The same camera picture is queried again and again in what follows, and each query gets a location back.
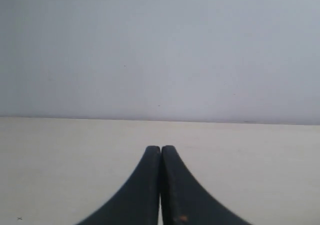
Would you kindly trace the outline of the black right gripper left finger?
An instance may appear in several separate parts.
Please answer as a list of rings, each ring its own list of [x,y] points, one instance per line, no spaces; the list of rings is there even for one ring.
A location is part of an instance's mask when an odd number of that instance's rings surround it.
[[[161,150],[147,146],[122,187],[80,225],[157,225]]]

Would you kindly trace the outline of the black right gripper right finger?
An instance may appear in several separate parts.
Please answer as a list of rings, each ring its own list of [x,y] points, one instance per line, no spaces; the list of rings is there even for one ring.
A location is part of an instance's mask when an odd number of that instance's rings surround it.
[[[172,145],[166,145],[161,149],[159,174],[164,225],[249,224],[202,187]]]

